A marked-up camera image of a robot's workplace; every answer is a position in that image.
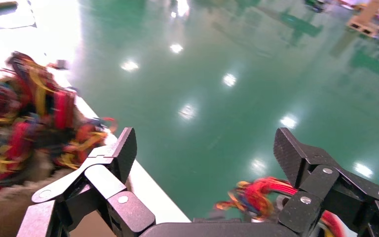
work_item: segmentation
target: colorful wires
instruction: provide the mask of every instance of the colorful wires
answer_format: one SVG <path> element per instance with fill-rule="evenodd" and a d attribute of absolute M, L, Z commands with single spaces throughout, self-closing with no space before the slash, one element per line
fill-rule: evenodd
<path fill-rule="evenodd" d="M 287 181 L 274 177 L 261 178 L 253 183 L 241 181 L 228 193 L 230 200 L 216 203 L 215 208 L 237 208 L 242 212 L 249 212 L 253 219 L 264 221 L 273 213 L 273 205 L 267 198 L 269 194 L 292 196 L 296 192 Z M 329 211 L 323 213 L 321 223 L 326 227 L 326 237 L 345 237 L 342 223 Z"/>

